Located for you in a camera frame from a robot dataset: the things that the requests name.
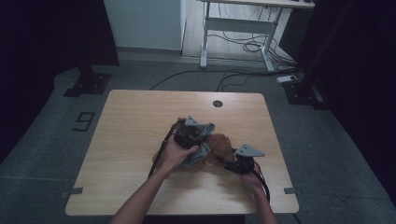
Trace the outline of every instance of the gray carpet floor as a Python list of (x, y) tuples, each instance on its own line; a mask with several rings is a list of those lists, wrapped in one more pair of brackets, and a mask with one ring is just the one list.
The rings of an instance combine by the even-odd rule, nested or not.
[[(111, 90), (148, 90), (177, 72), (200, 71), (197, 63), (168, 61), (125, 56), (120, 67), (95, 66), (95, 71), (113, 75), (103, 95), (63, 97), (77, 80), (78, 70), (58, 75), (47, 104), (0, 166), (0, 223), (108, 223), (111, 217), (66, 215), (63, 192), (74, 186)], [(236, 68), (233, 64), (211, 62), (207, 70)], [(249, 63), (243, 68), (262, 69)], [(222, 76), (221, 72), (183, 74), (155, 90), (215, 91)], [(296, 216), (301, 223), (395, 223), (396, 209), (388, 194), (332, 113), (290, 105), (277, 77), (280, 75), (250, 77), (244, 85), (227, 86), (224, 91), (264, 95), (292, 184), (298, 190), (300, 211)], [(226, 84), (241, 84), (246, 78), (233, 77)], [(85, 133), (73, 131), (80, 112), (95, 113)], [(279, 223), (299, 223), (290, 214), (276, 216)], [(256, 223), (255, 216), (246, 216), (246, 223)]]

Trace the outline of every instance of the hand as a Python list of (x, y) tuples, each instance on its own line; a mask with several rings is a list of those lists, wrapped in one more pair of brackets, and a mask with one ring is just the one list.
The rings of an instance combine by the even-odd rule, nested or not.
[[(257, 172), (257, 174), (262, 172), (260, 166), (257, 163), (254, 164), (254, 170)], [(250, 172), (246, 175), (240, 175), (239, 178), (241, 178), (251, 193), (258, 194), (264, 192), (262, 188), (262, 182), (253, 173)]]
[(191, 153), (198, 149), (198, 146), (193, 146), (190, 149), (180, 147), (174, 140), (175, 132), (176, 130), (169, 137), (161, 157), (159, 169), (164, 169), (166, 172), (171, 172), (177, 168)]

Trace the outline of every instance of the white wall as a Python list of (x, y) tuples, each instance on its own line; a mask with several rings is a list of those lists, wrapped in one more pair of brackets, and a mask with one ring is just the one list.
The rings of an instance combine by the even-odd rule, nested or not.
[(105, 0), (117, 47), (181, 50), (185, 0)]

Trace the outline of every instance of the tabletop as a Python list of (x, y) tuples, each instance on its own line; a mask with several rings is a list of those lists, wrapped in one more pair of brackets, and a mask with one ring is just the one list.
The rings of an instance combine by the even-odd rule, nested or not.
[[(222, 107), (213, 102), (221, 101)], [(112, 91), (70, 195), (70, 216), (114, 215), (147, 179), (152, 157), (177, 118), (213, 122), (233, 147), (247, 143), (265, 153), (256, 158), (275, 213), (299, 209), (288, 169), (266, 107), (258, 93)], [(149, 215), (253, 214), (254, 201), (238, 175), (222, 167), (173, 172), (163, 182)]]
[(240, 4), (240, 5), (254, 5), (254, 6), (268, 6), (268, 7), (293, 7), (293, 8), (314, 8), (315, 4), (311, 1), (309, 3), (291, 0), (199, 0), (201, 2), (210, 3), (226, 3), (226, 4)]

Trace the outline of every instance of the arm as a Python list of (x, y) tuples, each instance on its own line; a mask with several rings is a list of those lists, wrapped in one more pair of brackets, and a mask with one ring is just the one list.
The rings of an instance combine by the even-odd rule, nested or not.
[[(261, 172), (258, 165), (255, 165), (254, 169), (257, 173)], [(240, 175), (239, 177), (242, 179), (247, 189), (253, 194), (259, 223), (277, 224), (275, 214), (268, 203), (260, 180), (253, 173)]]
[(117, 214), (111, 219), (110, 224), (141, 223), (154, 201), (161, 184), (165, 178), (178, 167), (188, 155), (198, 147), (183, 149), (174, 141), (174, 135), (168, 139), (160, 164), (154, 174), (125, 202)]

